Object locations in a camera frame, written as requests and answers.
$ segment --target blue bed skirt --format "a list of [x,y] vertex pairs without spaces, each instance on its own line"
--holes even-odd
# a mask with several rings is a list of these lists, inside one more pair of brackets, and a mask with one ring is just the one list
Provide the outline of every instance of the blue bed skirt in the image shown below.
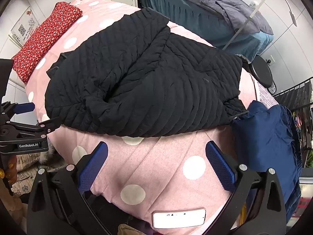
[[[217,48],[223,48],[235,34],[223,18],[218,18],[188,0],[140,0],[143,7],[150,7],[170,21],[185,27]],[[226,51],[251,62],[273,40],[264,32],[239,34]]]

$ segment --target stool seat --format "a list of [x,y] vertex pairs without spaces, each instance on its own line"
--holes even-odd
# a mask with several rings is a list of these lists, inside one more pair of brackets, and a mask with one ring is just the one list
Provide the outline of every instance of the stool seat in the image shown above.
[[273,75],[268,64],[262,57],[256,55],[249,69],[254,78],[265,88],[270,88],[273,84]]

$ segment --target smartphone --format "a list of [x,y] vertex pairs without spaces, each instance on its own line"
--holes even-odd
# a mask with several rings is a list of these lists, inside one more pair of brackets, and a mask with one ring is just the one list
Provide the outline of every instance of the smartphone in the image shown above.
[[152,214],[153,227],[156,229],[174,229],[204,224],[204,208],[179,211],[155,211]]

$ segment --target pink polka dot bedsheet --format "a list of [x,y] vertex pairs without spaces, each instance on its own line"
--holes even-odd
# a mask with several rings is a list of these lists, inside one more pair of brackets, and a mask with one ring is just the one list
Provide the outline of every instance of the pink polka dot bedsheet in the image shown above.
[[[29,101],[35,103],[39,121],[49,119],[44,94],[49,82],[46,71],[60,53],[76,49],[88,37],[120,20],[124,14],[139,10],[107,0],[74,0],[83,11],[81,18],[46,53],[26,85]],[[182,26],[169,22],[171,32],[210,45]],[[249,73],[242,71],[239,98],[248,107],[260,100],[271,107],[277,104]],[[107,143],[108,158],[91,188],[123,211],[152,225],[154,211],[205,208],[202,226],[159,229],[162,234],[202,234],[220,212],[229,193],[223,190],[205,156],[205,145],[214,140],[222,151],[234,155],[234,137],[229,126],[168,137],[130,138],[79,132],[61,126],[48,135],[67,163],[76,164],[92,152],[99,141]]]

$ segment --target red floral pillow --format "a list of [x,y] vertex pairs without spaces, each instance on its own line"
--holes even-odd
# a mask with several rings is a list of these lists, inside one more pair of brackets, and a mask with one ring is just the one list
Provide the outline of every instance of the red floral pillow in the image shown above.
[[35,30],[24,47],[12,58],[13,69],[27,83],[33,69],[53,44],[83,12],[67,2],[58,2],[52,14]]

